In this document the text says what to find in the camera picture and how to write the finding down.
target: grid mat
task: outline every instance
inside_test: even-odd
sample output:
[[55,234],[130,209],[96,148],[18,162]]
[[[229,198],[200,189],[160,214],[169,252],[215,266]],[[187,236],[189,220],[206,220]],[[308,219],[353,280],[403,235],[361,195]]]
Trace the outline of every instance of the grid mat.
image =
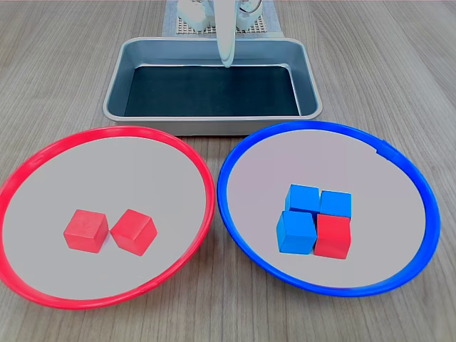
[[[237,33],[266,33],[268,28],[263,15],[261,15],[247,31],[241,31],[237,29]],[[215,27],[208,27],[204,31],[195,31],[189,27],[181,18],[177,17],[177,34],[211,34],[216,33]]]

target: white robot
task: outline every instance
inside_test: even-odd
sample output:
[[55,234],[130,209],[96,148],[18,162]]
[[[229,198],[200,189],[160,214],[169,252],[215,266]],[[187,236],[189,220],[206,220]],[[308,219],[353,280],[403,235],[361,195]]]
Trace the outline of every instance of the white robot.
[[236,28],[248,30],[262,13],[262,0],[179,0],[177,5],[177,15],[195,31],[215,26],[226,68],[233,63]]

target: dark tray bottom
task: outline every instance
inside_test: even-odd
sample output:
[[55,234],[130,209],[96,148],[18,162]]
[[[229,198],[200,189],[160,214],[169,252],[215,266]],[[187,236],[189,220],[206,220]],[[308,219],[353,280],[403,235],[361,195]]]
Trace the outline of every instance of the dark tray bottom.
[[126,117],[299,115],[281,66],[142,66],[135,70]]

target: stacked blocks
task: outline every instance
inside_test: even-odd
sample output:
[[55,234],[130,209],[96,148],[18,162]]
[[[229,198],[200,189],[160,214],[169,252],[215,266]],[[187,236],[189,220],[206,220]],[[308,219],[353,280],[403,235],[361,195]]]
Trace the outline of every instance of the stacked blocks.
[[351,245],[351,194],[291,185],[277,224],[279,251],[346,259]]
[[78,209],[63,235],[71,249],[98,253],[108,232],[106,215]]
[[125,251],[142,256],[157,236],[151,217],[127,210],[111,229],[115,243]]

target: tray rim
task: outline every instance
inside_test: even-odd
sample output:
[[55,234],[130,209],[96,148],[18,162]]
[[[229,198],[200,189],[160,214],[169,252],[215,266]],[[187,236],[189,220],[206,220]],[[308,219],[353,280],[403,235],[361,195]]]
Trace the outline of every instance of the tray rim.
[[[12,197],[30,175],[32,175],[39,167],[44,165],[50,159],[60,155],[62,152],[94,140],[116,137],[134,137],[156,140],[176,148],[193,162],[201,174],[206,192],[206,208],[197,236],[194,238],[185,253],[172,266],[160,275],[145,282],[137,288],[121,294],[99,299],[78,300],[50,296],[35,290],[25,283],[25,281],[23,281],[12,269],[4,251],[4,217]],[[169,133],[143,126],[108,126],[79,132],[58,140],[48,147],[39,150],[21,166],[19,166],[0,188],[0,279],[19,296],[22,296],[34,303],[55,309],[86,310],[119,304],[158,287],[179,271],[194,256],[206,238],[212,224],[212,220],[214,219],[214,212],[215,184],[212,174],[209,171],[209,167],[196,150],[183,140]]]
[[[374,147],[377,153],[385,159],[399,167],[417,187],[425,208],[425,235],[417,254],[413,259],[398,273],[388,279],[384,279],[376,284],[368,286],[359,286],[354,288],[336,288],[315,285],[306,281],[290,276],[276,267],[263,260],[250,246],[244,241],[240,233],[237,231],[231,214],[229,213],[229,205],[227,201],[227,184],[232,169],[237,163],[237,160],[255,144],[274,135],[284,134],[295,130],[325,130],[333,133],[340,133],[349,137],[361,140],[362,142]],[[392,291],[412,279],[414,279],[430,262],[435,251],[437,250],[440,239],[440,213],[437,200],[432,192],[428,182],[421,174],[419,169],[402,154],[385,140],[375,137],[369,133],[363,132],[356,128],[338,123],[330,123],[324,121],[301,121],[290,123],[279,123],[272,125],[262,130],[259,130],[247,138],[243,139],[228,155],[219,174],[217,183],[217,201],[219,205],[222,220],[227,227],[232,239],[236,242],[240,249],[261,268],[274,275],[275,277],[285,281],[286,283],[298,287],[303,290],[311,291],[317,294],[336,297],[363,297],[374,296],[385,292]]]
[[[263,37],[263,38],[236,38],[236,41],[288,41],[290,43],[295,43],[300,47],[302,50],[304,60],[309,72],[309,78],[311,80],[312,90],[315,95],[315,100],[317,107],[315,111],[310,115],[299,115],[299,116],[233,116],[233,117],[218,117],[218,116],[175,116],[175,117],[166,117],[166,116],[155,116],[155,117],[125,117],[125,116],[116,116],[113,115],[108,109],[108,103],[110,101],[110,97],[113,91],[113,87],[115,84],[115,80],[117,78],[117,74],[120,67],[120,62],[123,59],[123,55],[125,53],[125,49],[128,45],[135,43],[136,41],[217,41],[216,38],[206,38],[206,37],[135,37],[132,39],[127,40],[122,44],[120,47],[120,53],[118,54],[117,61],[115,63],[115,67],[113,70],[113,74],[111,76],[108,90],[106,92],[105,99],[103,100],[102,111],[105,117],[109,120],[112,120],[115,123],[122,124],[122,123],[184,123],[184,122],[204,122],[204,123],[223,123],[223,122],[245,122],[245,121],[253,121],[253,122],[277,122],[277,121],[302,121],[302,120],[310,120],[316,118],[318,115],[321,114],[323,111],[323,106],[321,104],[321,97],[316,87],[316,82],[314,78],[313,71],[311,69],[311,65],[309,62],[309,56],[307,55],[307,51],[305,46],[302,42],[293,39],[293,38],[284,38],[284,37]],[[301,112],[299,107],[299,102],[296,99],[296,104],[298,105],[299,112]]]

